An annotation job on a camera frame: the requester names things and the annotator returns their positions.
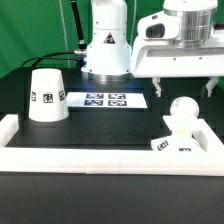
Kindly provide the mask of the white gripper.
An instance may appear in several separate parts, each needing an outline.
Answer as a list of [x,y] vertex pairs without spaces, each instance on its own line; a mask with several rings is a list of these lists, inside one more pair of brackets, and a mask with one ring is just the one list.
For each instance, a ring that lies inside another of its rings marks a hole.
[[133,45],[131,72],[152,78],[158,97],[160,77],[211,77],[207,96],[224,76],[224,29],[216,30],[214,11],[163,10],[142,18]]

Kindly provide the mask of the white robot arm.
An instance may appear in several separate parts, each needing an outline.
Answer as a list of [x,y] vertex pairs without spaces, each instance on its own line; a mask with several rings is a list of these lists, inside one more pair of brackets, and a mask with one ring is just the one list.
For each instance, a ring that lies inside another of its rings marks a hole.
[[215,21],[217,0],[165,0],[163,10],[140,19],[132,45],[126,41],[124,0],[91,0],[93,37],[87,46],[85,76],[118,79],[128,73],[160,80],[207,77],[211,91],[224,77],[224,23]]

